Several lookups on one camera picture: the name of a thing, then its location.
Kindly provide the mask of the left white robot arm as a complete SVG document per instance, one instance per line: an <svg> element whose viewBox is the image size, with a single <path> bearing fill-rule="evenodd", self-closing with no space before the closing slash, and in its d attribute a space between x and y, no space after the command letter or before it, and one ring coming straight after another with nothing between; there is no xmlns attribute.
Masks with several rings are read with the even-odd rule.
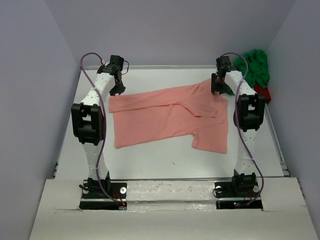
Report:
<svg viewBox="0 0 320 240"><path fill-rule="evenodd" d="M83 65L84 58L90 55L97 56L100 60L95 80L90 78ZM95 52L84 54L80 59L80 69L90 83L91 89L82 101L71 106L73 135L85 151L89 169L87 186L82 185L81 188L112 201L115 199L109 195L110 172L103 156L107 137L105 101L107 97L121 95L126 90L122 81L124 62L125 59L119 55L111 55L109 62L105 62Z"/></svg>

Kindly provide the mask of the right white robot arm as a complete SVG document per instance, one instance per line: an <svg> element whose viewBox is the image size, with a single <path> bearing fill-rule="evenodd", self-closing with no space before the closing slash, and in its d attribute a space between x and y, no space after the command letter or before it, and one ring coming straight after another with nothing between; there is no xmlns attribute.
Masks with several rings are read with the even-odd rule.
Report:
<svg viewBox="0 0 320 240"><path fill-rule="evenodd" d="M231 181L215 183L213 195L218 198L250 197L253 200L260 196L255 192L258 187L257 175L261 171L253 156L258 130L264 121L266 98L257 93L246 82L246 72L242 73L233 66L229 53L216 59L216 72L211 75L211 92L234 93L233 123L238 133L237 161Z"/></svg>

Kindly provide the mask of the pink t shirt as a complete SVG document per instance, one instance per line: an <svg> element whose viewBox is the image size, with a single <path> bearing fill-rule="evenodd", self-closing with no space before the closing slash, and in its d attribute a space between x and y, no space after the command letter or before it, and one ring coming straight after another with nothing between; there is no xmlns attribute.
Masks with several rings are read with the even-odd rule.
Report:
<svg viewBox="0 0 320 240"><path fill-rule="evenodd" d="M192 135L192 147L228 151L228 100L211 92L211 80L186 86L112 96L115 147Z"/></svg>

